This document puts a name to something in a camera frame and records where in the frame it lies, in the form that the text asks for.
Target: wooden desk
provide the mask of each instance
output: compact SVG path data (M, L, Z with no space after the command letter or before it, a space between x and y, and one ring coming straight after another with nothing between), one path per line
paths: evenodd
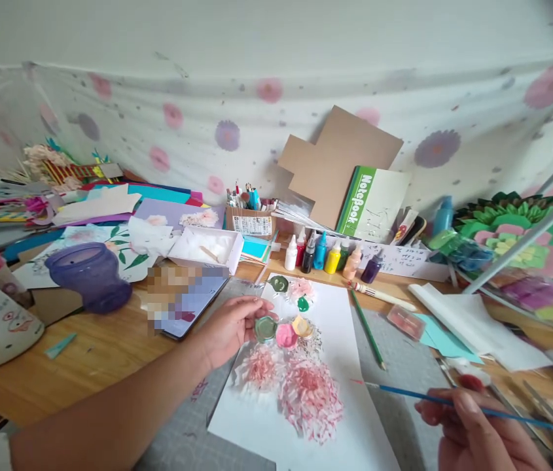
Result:
M270 261L263 279L271 271L288 273L283 268L284 251ZM237 276L254 281L261 267L240 264ZM313 271L293 275L332 285L343 285L341 275L327 275ZM372 284L392 296L409 300L427 313L425 307L407 290L412 283L421 280L379 275ZM443 292L454 292L450 285L434 283ZM164 336L148 333L147 314L141 309L139 294L145 292L146 281L135 284L130 302L110 315L78 314L63 319L47 328L43 337L29 351L0 366L0 415L12 420L19 427L32 424L74 402L94 394L134 373L146 363L175 347L176 343ZM363 308L387 313L390 305L358 294ZM45 356L45 350L71 333L77 337L54 360ZM500 384L512 378L521 384L528 380L545 398L553 400L553 368L540 372L510 374L495 362L488 362L486 371Z

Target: green pencil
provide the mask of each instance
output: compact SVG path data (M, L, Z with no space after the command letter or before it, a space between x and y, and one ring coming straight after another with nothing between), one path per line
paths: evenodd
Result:
M355 309L357 310L357 314L359 314L359 318L361 319L363 330L366 331L366 337L368 337L368 342L370 342L370 346L372 348L372 351L374 352L374 358L376 358L376 362L379 364L381 369L384 370L385 363L383 362L383 357L381 356L381 352L379 352L379 347L376 345L376 342L374 341L374 337L372 336L372 332L370 331L370 326L368 325L368 321L366 321L366 317L363 315L363 311L361 310L359 301L357 301L357 297L355 296L355 290L351 289L349 291L351 296L353 297L353 301L355 302Z

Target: purple cup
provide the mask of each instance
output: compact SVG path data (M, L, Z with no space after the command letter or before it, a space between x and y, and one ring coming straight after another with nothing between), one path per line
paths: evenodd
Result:
M89 242L56 252L45 266L57 285L82 295L87 311L107 314L122 307L132 285L119 277L119 261L104 244Z

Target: hand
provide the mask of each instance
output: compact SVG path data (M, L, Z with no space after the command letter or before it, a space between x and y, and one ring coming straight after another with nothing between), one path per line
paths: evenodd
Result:
M219 368L237 353L241 346L256 340L255 319L278 316L270 312L274 304L256 296L240 296L226 301L204 323L195 340L204 350L212 370Z
M506 411L493 398L467 389L429 389L429 396L453 401L455 408L427 400L415 407L429 425L442 425L440 471L550 470L521 424L512 419L486 417L480 407Z

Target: label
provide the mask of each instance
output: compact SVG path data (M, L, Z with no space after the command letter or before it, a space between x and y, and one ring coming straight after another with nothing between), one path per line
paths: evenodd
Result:
M233 216L232 225L235 231L249 236L272 235L271 217Z

